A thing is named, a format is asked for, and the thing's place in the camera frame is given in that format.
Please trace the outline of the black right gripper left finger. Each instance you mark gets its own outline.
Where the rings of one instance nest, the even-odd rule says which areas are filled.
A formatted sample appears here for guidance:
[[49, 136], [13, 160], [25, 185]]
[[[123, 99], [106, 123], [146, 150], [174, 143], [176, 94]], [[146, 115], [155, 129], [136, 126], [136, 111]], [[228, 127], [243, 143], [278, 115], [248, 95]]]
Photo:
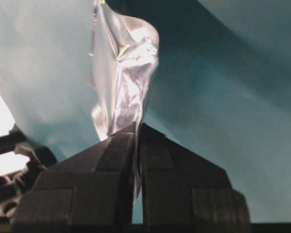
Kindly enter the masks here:
[[25, 194], [15, 233], [120, 233], [132, 222], [134, 123], [43, 171]]

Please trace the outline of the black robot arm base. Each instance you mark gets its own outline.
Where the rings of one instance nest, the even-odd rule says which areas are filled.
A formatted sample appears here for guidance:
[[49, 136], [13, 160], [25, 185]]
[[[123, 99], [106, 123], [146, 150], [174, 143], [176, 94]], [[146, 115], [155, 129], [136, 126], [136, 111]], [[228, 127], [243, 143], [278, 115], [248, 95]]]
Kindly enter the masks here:
[[0, 136], [0, 155], [15, 152], [29, 158], [24, 168], [7, 175], [0, 175], [0, 218], [11, 218], [21, 197], [34, 185], [38, 175], [57, 163], [47, 147], [32, 147], [20, 131]]

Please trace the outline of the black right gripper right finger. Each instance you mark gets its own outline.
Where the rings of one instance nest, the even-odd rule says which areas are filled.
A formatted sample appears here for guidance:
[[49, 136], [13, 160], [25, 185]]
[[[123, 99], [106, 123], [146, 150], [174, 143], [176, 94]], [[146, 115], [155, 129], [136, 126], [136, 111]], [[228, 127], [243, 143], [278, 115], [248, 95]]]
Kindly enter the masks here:
[[245, 197], [226, 171], [143, 124], [144, 224], [150, 233], [249, 233]]

